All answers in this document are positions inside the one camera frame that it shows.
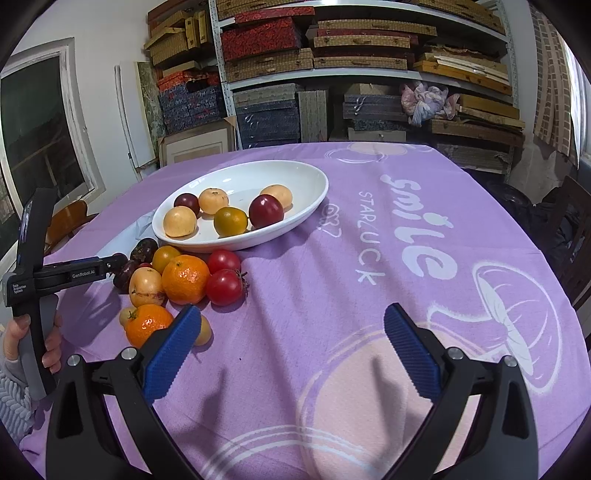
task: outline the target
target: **window frame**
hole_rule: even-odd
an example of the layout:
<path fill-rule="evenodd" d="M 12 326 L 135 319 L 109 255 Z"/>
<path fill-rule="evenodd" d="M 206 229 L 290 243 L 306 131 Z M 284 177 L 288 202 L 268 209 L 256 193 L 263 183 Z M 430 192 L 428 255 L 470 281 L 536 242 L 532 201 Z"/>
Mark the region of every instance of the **window frame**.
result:
<path fill-rule="evenodd" d="M 74 54 L 74 38 L 65 38 L 29 48 L 10 57 L 4 69 L 0 72 L 0 80 L 4 77 L 28 67 L 39 61 L 59 57 L 61 96 L 64 103 L 66 120 L 74 146 L 74 152 L 78 165 L 82 171 L 84 183 L 76 187 L 72 192 L 63 197 L 54 207 L 54 213 L 76 200 L 84 200 L 86 203 L 95 200 L 105 191 L 105 184 L 100 176 L 95 156 L 92 151 L 84 115 L 82 103 L 78 91 L 76 78 L 76 59 Z M 15 213 L 22 216 L 23 205 L 12 179 L 8 158 L 2 135 L 2 122 L 0 121 L 0 168 L 6 182 L 8 194 L 12 200 Z M 15 243 L 6 255 L 0 260 L 0 273 L 7 272 L 13 266 L 17 257 L 17 243 Z"/>

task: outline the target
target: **fruit pile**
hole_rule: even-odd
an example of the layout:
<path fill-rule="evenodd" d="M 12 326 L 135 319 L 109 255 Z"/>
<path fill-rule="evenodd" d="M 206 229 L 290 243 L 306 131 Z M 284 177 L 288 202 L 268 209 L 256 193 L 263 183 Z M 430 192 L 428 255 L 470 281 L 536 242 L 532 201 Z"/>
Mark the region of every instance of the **fruit pile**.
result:
<path fill-rule="evenodd" d="M 213 216 L 213 227 L 221 238 L 240 235 L 248 229 L 249 218 L 253 228 L 281 222 L 292 201 L 293 195 L 287 187 L 270 185 L 251 202 L 247 216 L 243 210 L 229 206 L 228 194 L 221 189 L 203 190 L 199 198 L 183 193 L 164 216 L 164 233 L 170 238 L 192 235 L 197 231 L 197 217 L 203 211 Z"/>
<path fill-rule="evenodd" d="M 170 245 L 158 248 L 152 238 L 140 240 L 130 260 L 113 278 L 115 287 L 129 294 L 133 305 L 119 314 L 127 339 L 140 348 L 152 332 L 172 323 L 172 314 L 163 307 L 166 299 L 187 305 L 207 296 L 217 306 L 240 300 L 248 288 L 244 275 L 240 259 L 233 252 L 217 250 L 206 263 Z M 205 345 L 211 336 L 211 326 L 202 315 L 201 333 L 195 345 Z"/>

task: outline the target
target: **window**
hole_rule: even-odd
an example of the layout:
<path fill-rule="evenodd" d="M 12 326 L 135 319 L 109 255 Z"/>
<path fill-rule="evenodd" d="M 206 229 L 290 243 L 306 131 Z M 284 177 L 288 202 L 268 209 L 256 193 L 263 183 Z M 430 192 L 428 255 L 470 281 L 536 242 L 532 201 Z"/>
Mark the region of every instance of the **window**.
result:
<path fill-rule="evenodd" d="M 36 188 L 55 211 L 104 191 L 76 86 L 74 39 L 11 57 L 0 74 L 0 274 L 15 259 L 22 208 Z"/>

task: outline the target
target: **chair back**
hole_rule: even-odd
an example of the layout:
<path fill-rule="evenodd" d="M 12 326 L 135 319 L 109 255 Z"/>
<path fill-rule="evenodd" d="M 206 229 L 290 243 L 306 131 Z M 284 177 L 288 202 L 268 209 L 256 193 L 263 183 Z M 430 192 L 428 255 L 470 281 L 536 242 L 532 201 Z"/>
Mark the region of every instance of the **chair back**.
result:
<path fill-rule="evenodd" d="M 553 268 L 566 296 L 578 310 L 591 296 L 591 288 L 585 291 L 591 281 L 591 194 L 572 177 L 566 177 L 558 190 L 556 205 L 540 238 L 540 248 L 545 254 L 548 252 L 564 217 L 573 209 L 579 216 L 579 227 L 570 247 Z"/>
<path fill-rule="evenodd" d="M 51 225 L 46 235 L 46 255 L 51 252 L 65 237 L 73 237 L 73 232 L 87 222 L 90 222 L 96 215 L 87 215 L 88 205 L 84 200 L 77 200 L 74 203 L 62 208 L 51 219 Z"/>

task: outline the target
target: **finger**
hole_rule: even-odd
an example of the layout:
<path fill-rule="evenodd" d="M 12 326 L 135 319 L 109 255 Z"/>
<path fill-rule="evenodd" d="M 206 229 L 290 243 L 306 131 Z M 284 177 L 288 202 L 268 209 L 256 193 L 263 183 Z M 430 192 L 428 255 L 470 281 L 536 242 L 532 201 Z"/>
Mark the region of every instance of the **finger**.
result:
<path fill-rule="evenodd" d="M 53 330 L 47 335 L 45 339 L 45 350 L 53 350 L 61 344 L 61 333 L 57 327 L 53 327 Z"/>
<path fill-rule="evenodd" d="M 49 371 L 52 374 L 56 374 L 61 370 L 61 360 L 58 360 L 56 364 L 53 364 L 50 368 Z"/>
<path fill-rule="evenodd" d="M 31 317 L 29 315 L 22 315 L 8 322 L 6 332 L 4 332 L 4 356 L 7 360 L 18 358 L 18 342 L 25 338 L 30 324 Z"/>
<path fill-rule="evenodd" d="M 60 312 L 56 310 L 56 316 L 53 319 L 53 324 L 56 327 L 62 327 L 64 325 L 64 318 L 61 316 Z"/>
<path fill-rule="evenodd" d="M 45 368 L 49 368 L 52 365 L 55 365 L 60 361 L 61 358 L 61 348 L 56 348 L 55 350 L 51 350 L 43 355 L 43 359 L 41 360 L 43 366 Z"/>

